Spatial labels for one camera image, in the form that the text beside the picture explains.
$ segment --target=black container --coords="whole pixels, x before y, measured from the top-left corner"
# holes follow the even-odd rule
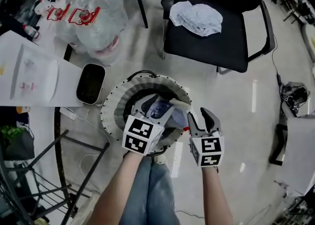
[[[89,63],[83,67],[77,88],[77,98],[86,104],[102,102],[102,87],[105,78],[105,68],[101,65]]]

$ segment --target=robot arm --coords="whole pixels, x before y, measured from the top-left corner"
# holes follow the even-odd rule
[[[158,97],[153,94],[136,102],[124,129],[123,148],[145,156],[158,143],[174,111],[169,103],[162,103],[158,112],[150,111],[152,105],[160,103]]]
[[[187,114],[191,137],[190,151],[200,167],[218,166],[224,155],[224,137],[221,135],[221,123],[209,110],[200,108],[206,128],[200,129],[194,116]]]

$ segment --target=blue cloth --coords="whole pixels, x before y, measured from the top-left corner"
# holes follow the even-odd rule
[[[165,164],[144,157],[135,176],[120,225],[180,225]]]

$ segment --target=white towel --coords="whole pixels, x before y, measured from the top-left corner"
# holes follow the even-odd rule
[[[178,2],[171,7],[170,19],[175,26],[205,37],[221,32],[222,15],[206,4],[192,5],[189,1]]]

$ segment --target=white floor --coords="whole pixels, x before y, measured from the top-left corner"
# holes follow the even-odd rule
[[[280,7],[264,0],[272,19],[274,34],[279,47],[274,53],[275,64],[283,82],[296,81],[305,83],[315,93],[311,74],[311,61],[302,40],[297,22],[293,18],[283,22],[285,13]],[[199,108],[213,111],[221,121],[225,136],[225,155],[220,167],[220,178],[228,204],[231,208],[234,224],[269,224],[270,219],[285,204],[282,201],[283,190],[274,183],[279,167],[270,165],[268,157],[274,140],[274,129],[279,118],[280,99],[276,82],[276,71],[271,53],[251,62],[246,73],[230,72],[218,75],[216,67],[199,63],[179,56],[166,55],[162,60],[162,14],[160,0],[143,0],[149,28],[143,26],[137,0],[125,0],[125,8],[130,18],[130,25],[123,31],[124,49],[120,58],[106,68],[106,86],[104,98],[111,89],[129,75],[142,69],[149,69],[158,74],[172,77],[179,82],[192,99],[194,110],[201,120]],[[258,51],[265,43],[265,28],[260,9],[244,14],[249,54]],[[70,60],[78,66],[94,62],[86,56],[73,54]],[[257,93],[253,102],[253,82]],[[100,126],[100,107],[88,107],[88,120]],[[311,100],[310,110],[314,108]],[[306,114],[307,104],[300,113]],[[85,116],[83,109],[78,114]],[[102,133],[88,123],[72,121],[62,117],[62,130],[69,129],[70,136],[81,141],[102,147],[105,138]],[[189,152],[188,136],[183,142],[182,160],[177,178],[173,178],[176,210],[203,216],[201,170],[197,168]],[[67,142],[63,142],[63,165],[69,182],[80,183],[83,175],[79,161],[85,154],[91,153]],[[124,151],[121,144],[113,141],[111,150],[104,155],[92,182],[99,189],[104,189],[122,160]],[[167,151],[170,170],[174,147]],[[88,172],[95,157],[86,157],[82,169]],[[178,213],[182,225],[204,224],[202,219]]]

